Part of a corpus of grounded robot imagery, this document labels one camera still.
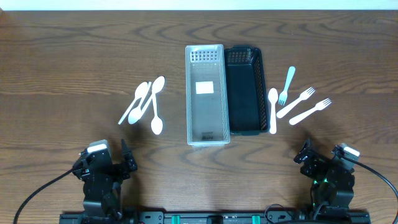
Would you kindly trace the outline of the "white plastic spoon bowl down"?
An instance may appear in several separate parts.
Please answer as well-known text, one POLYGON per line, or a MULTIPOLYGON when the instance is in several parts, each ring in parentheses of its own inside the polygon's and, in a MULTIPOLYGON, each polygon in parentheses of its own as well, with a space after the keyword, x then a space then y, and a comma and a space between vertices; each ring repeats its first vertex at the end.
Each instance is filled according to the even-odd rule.
POLYGON ((152 82, 149 82, 147 84, 147 86, 144 88, 144 90, 141 91, 141 100, 140 100, 138 106, 135 107, 134 109, 132 109, 129 114, 129 117, 128 117, 129 124, 134 124, 141 118, 141 113, 142 113, 141 106, 150 90, 151 85, 152 85, 152 82))

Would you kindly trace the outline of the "white plastic fork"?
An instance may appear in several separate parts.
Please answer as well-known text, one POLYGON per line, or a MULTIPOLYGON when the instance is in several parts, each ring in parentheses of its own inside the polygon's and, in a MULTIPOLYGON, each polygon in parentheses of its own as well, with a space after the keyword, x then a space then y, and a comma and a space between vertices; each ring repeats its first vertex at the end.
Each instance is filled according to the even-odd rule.
POLYGON ((300 96, 282 108, 280 111, 276 113, 277 118, 283 118, 288 112, 290 112, 295 106, 297 106, 301 101, 307 100, 315 93, 315 89, 313 87, 308 88, 307 90, 303 91, 300 96))
POLYGON ((303 119, 307 118, 308 116, 310 116, 312 113, 316 112, 316 111, 321 111, 323 109, 325 109, 327 106, 329 106, 331 104, 331 100, 329 98, 324 99, 323 101, 318 102, 313 108, 298 114, 297 116, 294 116, 293 118, 291 118, 289 120, 289 124, 290 125, 296 125, 299 122, 301 122, 303 119))

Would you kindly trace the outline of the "mint green plastic fork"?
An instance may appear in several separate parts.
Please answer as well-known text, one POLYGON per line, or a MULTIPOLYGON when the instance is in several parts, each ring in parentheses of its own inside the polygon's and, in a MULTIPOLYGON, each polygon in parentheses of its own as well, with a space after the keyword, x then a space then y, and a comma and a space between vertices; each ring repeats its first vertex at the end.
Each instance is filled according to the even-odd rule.
POLYGON ((291 81, 295 75, 295 70, 296 70, 296 68, 294 66, 290 66, 288 69, 284 89, 282 90, 282 92, 279 95, 279 104, 282 106, 285 105, 285 102, 287 100, 287 97, 288 97, 287 92, 288 92, 289 86, 291 84, 291 81))

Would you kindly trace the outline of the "white plastic spoon large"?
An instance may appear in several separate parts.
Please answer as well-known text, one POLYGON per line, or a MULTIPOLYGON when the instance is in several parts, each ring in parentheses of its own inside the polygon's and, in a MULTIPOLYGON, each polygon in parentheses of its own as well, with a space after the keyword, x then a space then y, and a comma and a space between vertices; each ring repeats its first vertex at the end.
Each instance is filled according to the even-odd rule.
POLYGON ((149 107, 149 104, 152 103, 153 109, 154 109, 154 116, 158 119, 160 119, 158 112, 157 112, 157 98, 156 94, 160 92, 165 85, 165 77, 160 76, 155 79, 155 81, 152 84, 152 89, 151 89, 151 95, 149 99, 146 101, 141 113, 139 114, 139 117, 141 118, 144 113, 146 112, 147 108, 149 107))

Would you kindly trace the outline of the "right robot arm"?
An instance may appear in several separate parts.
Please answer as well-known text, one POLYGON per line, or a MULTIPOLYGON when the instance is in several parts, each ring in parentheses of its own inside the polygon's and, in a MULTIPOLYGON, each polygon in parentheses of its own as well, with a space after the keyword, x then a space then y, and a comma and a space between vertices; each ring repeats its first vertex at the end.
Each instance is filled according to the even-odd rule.
POLYGON ((333 157, 328 158, 318 153, 311 139, 307 139, 294 162, 301 164, 300 172, 313 180, 311 196, 314 207, 322 206, 322 210, 336 208, 347 210, 353 199, 354 163, 360 152, 343 143, 332 150, 333 157))

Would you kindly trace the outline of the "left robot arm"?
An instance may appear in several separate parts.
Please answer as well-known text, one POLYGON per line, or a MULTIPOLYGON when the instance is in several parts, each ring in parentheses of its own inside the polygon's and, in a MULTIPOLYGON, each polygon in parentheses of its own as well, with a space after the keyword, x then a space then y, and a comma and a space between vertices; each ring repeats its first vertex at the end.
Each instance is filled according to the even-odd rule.
POLYGON ((89 217, 119 221, 123 217, 121 184, 137 170, 137 163, 125 140, 121 141, 123 161, 112 161, 107 140, 91 143, 73 165, 73 174, 84 182, 83 207, 89 217))

